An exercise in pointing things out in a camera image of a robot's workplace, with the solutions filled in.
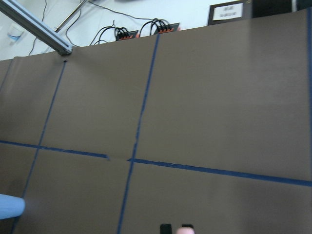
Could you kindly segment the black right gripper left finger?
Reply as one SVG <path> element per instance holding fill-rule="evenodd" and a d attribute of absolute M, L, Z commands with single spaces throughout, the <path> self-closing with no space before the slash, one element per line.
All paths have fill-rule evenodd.
<path fill-rule="evenodd" d="M 160 234 L 172 234 L 172 225 L 171 224 L 161 224 L 160 225 Z"/>

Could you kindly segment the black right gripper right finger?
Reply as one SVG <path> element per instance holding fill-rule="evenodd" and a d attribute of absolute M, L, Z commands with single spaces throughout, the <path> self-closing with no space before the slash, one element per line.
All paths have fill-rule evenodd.
<path fill-rule="evenodd" d="M 192 224 L 182 224 L 181 227 L 194 229 L 194 226 Z"/>

